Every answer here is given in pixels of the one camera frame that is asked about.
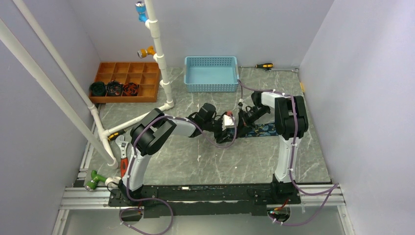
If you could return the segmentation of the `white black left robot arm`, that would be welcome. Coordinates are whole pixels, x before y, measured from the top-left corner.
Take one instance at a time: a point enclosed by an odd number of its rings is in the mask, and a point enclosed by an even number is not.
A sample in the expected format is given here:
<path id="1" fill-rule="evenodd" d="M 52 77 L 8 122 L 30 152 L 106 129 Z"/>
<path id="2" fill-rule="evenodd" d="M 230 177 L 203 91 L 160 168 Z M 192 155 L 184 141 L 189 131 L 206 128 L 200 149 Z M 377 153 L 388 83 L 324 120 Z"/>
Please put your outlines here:
<path id="1" fill-rule="evenodd" d="M 235 124 L 231 112 L 218 116 L 212 104 L 205 103 L 199 111 L 188 117 L 174 117 L 161 109 L 150 111 L 131 130 L 132 156 L 125 175 L 118 184 L 121 199 L 129 206 L 140 201 L 144 175 L 151 157 L 156 154 L 172 135 L 195 138 L 206 132 L 215 134 L 218 146 L 221 137 L 228 137 L 226 124 Z"/>

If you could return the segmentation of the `dark blue patterned tie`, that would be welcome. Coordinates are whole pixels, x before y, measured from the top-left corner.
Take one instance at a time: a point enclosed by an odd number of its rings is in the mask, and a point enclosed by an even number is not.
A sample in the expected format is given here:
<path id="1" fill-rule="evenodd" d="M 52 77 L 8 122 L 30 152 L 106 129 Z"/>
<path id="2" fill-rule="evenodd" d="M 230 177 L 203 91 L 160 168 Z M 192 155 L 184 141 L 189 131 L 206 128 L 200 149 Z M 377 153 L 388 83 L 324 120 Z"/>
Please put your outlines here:
<path id="1" fill-rule="evenodd" d="M 265 123 L 265 124 L 253 124 L 253 125 L 244 125 L 235 127 L 227 125 L 225 126 L 225 137 L 223 138 L 224 142 L 231 142 L 233 137 L 236 136 L 236 139 L 239 138 L 250 138 L 250 137 L 267 137 L 267 136 L 277 136 L 277 130 L 274 123 Z"/>

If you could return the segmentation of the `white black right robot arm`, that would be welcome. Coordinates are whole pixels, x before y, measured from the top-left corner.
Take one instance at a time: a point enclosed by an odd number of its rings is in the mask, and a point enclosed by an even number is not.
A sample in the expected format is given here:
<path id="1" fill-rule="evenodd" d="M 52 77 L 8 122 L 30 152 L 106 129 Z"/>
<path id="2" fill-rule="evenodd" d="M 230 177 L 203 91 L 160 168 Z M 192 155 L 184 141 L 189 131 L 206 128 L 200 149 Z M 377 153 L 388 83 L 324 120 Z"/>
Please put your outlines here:
<path id="1" fill-rule="evenodd" d="M 274 125 L 279 137 L 277 167 L 270 186 L 270 198 L 282 203 L 288 195 L 296 194 L 294 186 L 298 147 L 309 122 L 304 98 L 300 95 L 286 97 L 272 92 L 255 91 L 251 95 L 253 106 L 238 113 L 238 126 L 235 135 L 241 138 L 254 130 L 254 122 L 274 109 Z"/>

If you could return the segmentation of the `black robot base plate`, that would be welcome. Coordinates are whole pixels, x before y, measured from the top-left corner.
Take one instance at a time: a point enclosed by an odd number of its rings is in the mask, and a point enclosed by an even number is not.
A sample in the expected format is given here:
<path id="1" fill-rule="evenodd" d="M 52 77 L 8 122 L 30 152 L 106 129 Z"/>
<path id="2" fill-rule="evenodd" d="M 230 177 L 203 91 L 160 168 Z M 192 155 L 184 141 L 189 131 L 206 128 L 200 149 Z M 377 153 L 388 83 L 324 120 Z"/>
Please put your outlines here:
<path id="1" fill-rule="evenodd" d="M 299 205 L 292 185 L 277 183 L 214 185 L 144 185 L 130 200 L 119 189 L 110 192 L 110 207 L 144 209 L 144 218 L 179 215 L 250 214 L 265 216 L 273 207 Z"/>

